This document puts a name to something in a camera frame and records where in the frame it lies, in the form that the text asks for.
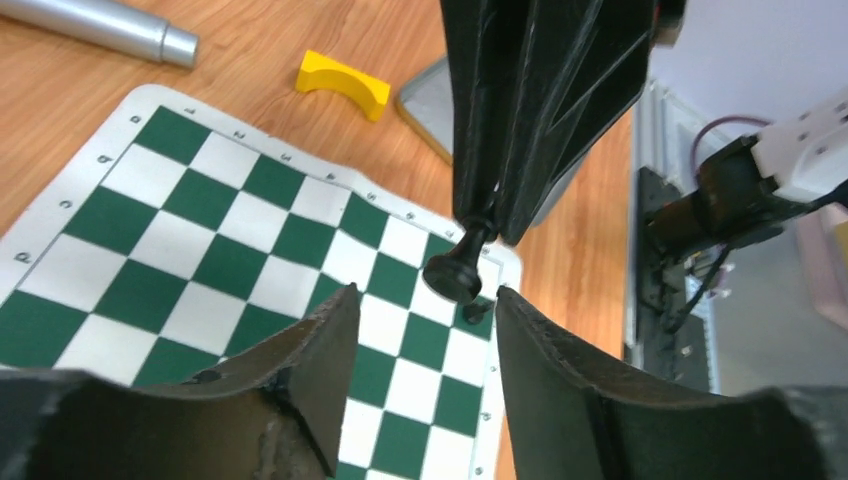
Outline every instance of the wall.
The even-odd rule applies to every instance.
[[[848,83],[845,0],[689,0],[651,72],[708,118],[784,119]]]

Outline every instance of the white robot part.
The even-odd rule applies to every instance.
[[[774,194],[813,202],[848,179],[848,87],[789,122],[769,125],[751,150]]]

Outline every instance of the black chess piece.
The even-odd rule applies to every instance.
[[[462,319],[469,325],[479,325],[486,318],[486,314],[495,308],[495,302],[481,300],[479,303],[471,303],[462,306]]]
[[[492,229],[477,223],[466,230],[462,240],[450,252],[435,255],[424,267],[424,281],[439,295],[460,305],[474,301],[483,288],[477,273],[477,260]]]

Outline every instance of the white square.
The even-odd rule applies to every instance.
[[[342,421],[339,461],[368,468],[382,421],[383,411],[379,408],[348,399]]]
[[[185,170],[179,162],[133,144],[103,180],[103,186],[161,208]]]
[[[338,227],[350,190],[306,177],[292,204],[292,213]]]
[[[268,253],[274,247],[288,212],[265,200],[239,192],[218,233]]]
[[[483,282],[480,295],[490,300],[497,298],[498,287],[501,286],[501,266],[491,260],[481,258],[477,262],[477,274],[480,275],[480,280]]]
[[[398,477],[379,470],[368,470],[365,472],[365,480],[411,480],[406,477]]]
[[[161,335],[190,347],[222,355],[236,329],[245,302],[189,282]]]
[[[194,275],[215,232],[165,211],[159,211],[130,258],[172,275]]]
[[[471,385],[482,387],[486,374],[489,343],[473,335],[451,329],[442,373]]]
[[[375,260],[377,260],[376,250],[336,230],[321,271],[339,283],[344,285],[356,283],[360,289],[365,290],[371,278],[371,272],[374,270]]]
[[[359,343],[393,357],[400,354],[406,331],[407,311],[393,303],[365,294],[359,315]]]
[[[147,359],[156,335],[99,315],[89,315],[55,368],[83,369],[129,386]]]
[[[422,423],[433,423],[441,383],[439,372],[398,358],[389,383],[386,410]]]
[[[429,234],[396,217],[389,217],[380,251],[415,268],[421,268]]]
[[[69,235],[60,235],[26,277],[21,290],[85,312],[109,288],[126,258]]]
[[[474,439],[444,428],[430,429],[421,480],[470,478]]]
[[[259,152],[212,132],[189,166],[221,183],[241,188],[258,159]]]
[[[446,327],[453,325],[453,317],[456,313],[456,303],[446,299],[430,289],[427,282],[418,272],[415,280],[415,291],[412,292],[412,301],[409,311],[424,318],[441,323]]]
[[[318,283],[318,270],[269,256],[253,286],[250,303],[293,318],[303,318]]]

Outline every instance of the chessboard border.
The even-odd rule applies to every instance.
[[[74,206],[81,205],[118,164],[144,127],[146,122],[141,120],[150,119],[160,106],[306,176],[349,190],[389,215],[445,240],[455,242],[462,235],[462,228],[456,222],[381,188],[352,168],[315,157],[188,95],[146,84],[133,89],[121,101],[0,239],[0,305],[59,237],[76,212]],[[482,256],[500,267],[499,284],[520,289],[522,264],[511,249],[495,243],[487,246]],[[482,388],[483,419],[478,422],[469,470],[469,477],[478,479],[494,477],[504,420],[494,324],[492,328],[488,372]]]

